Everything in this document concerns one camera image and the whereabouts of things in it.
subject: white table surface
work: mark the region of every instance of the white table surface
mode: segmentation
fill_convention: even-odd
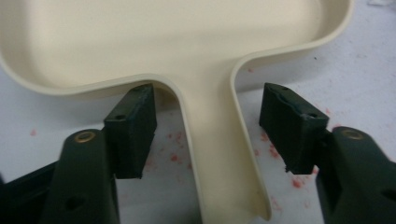
[[[396,161],[396,6],[357,0],[346,30],[303,58],[241,71],[239,103],[271,197],[264,223],[323,223],[315,175],[294,176],[258,125],[264,82],[285,85],[334,126],[370,134]],[[0,172],[6,182],[57,161],[71,133],[102,128],[121,96],[73,100],[28,91],[0,70]],[[200,223],[184,126],[177,104],[158,103],[159,127],[142,180],[118,181],[122,223]]]

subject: clamp jaw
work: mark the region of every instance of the clamp jaw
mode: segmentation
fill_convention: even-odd
[[[310,175],[324,220],[396,223],[396,165],[366,133],[348,127],[326,130],[329,118],[294,91],[266,83],[260,125],[286,163],[286,171]]]

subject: red stain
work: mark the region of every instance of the red stain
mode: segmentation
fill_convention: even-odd
[[[302,183],[296,179],[293,179],[293,186],[297,189],[301,188]]]
[[[270,151],[270,155],[272,158],[279,159],[280,155],[276,151],[276,148],[274,147],[274,145],[271,144],[269,151]]]
[[[180,132],[180,133],[178,133],[177,136],[176,136],[176,141],[177,141],[178,144],[180,144],[181,135],[182,135],[182,133]]]
[[[37,131],[35,129],[32,129],[32,131],[30,131],[30,136],[36,136],[37,135]]]
[[[279,205],[274,196],[271,196],[271,204],[275,211],[282,211],[282,207]]]
[[[304,202],[304,208],[310,208],[311,207],[311,202],[310,201],[305,201]]]
[[[314,167],[314,170],[312,171],[312,174],[317,175],[319,172],[318,167]]]
[[[176,154],[172,154],[171,161],[177,161],[177,160],[178,160],[178,156]]]
[[[305,185],[305,182],[310,179],[309,175],[295,175],[291,178],[291,184],[295,189],[300,189]]]
[[[171,154],[171,161],[177,162],[177,164],[183,164],[181,158],[175,153]]]
[[[268,142],[269,141],[267,133],[262,133],[262,141],[263,142]]]
[[[156,169],[157,169],[157,164],[155,163],[154,159],[152,159],[151,156],[148,156],[145,163],[145,171],[150,172]]]

